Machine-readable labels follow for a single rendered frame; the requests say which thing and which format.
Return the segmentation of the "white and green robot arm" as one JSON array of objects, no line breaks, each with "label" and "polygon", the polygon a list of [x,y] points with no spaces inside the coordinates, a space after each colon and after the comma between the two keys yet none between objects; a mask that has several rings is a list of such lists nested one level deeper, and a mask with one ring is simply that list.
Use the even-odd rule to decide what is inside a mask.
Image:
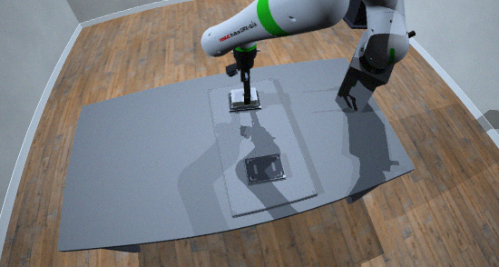
[{"label": "white and green robot arm", "polygon": [[[404,0],[362,1],[368,42],[360,47],[359,61],[371,74],[383,74],[406,56],[409,38],[416,33],[407,32]],[[249,62],[260,52],[256,41],[329,28],[342,20],[348,7],[349,0],[255,0],[231,19],[206,30],[201,46],[210,56],[233,50],[236,60]]]}]

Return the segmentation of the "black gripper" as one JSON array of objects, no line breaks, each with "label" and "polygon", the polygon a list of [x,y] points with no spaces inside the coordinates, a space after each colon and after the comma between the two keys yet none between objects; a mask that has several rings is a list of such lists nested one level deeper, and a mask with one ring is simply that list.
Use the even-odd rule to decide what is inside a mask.
[{"label": "black gripper", "polygon": [[240,69],[240,80],[244,85],[244,104],[250,104],[250,76],[248,75],[250,75],[250,69],[253,67],[253,65],[254,60],[250,62],[239,62],[238,60],[236,60],[236,66]]}]

